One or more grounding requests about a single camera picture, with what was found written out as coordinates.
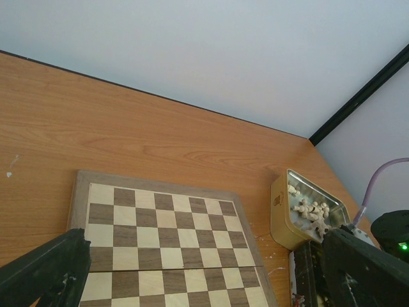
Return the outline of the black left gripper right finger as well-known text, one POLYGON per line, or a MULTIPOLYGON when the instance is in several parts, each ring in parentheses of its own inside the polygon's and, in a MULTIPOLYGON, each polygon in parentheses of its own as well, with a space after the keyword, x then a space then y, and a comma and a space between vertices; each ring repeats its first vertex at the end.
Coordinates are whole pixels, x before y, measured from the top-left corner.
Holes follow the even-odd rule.
POLYGON ((335 306, 408 306, 408 264, 342 230, 322 242, 321 267, 335 306))

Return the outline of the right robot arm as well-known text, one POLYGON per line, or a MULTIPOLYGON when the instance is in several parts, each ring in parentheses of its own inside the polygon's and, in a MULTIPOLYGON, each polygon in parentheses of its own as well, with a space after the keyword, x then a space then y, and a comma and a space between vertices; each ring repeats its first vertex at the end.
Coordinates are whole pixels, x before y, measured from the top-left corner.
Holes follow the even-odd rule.
POLYGON ((371 233, 381 249, 408 263, 408 210, 384 213, 371 224, 371 233))

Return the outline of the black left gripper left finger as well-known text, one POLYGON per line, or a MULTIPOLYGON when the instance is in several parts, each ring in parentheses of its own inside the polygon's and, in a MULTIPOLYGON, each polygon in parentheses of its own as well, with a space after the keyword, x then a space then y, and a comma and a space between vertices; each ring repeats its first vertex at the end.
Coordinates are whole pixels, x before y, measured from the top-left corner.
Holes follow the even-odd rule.
POLYGON ((74 228, 1 267, 1 306, 78 306, 90 241, 74 228))

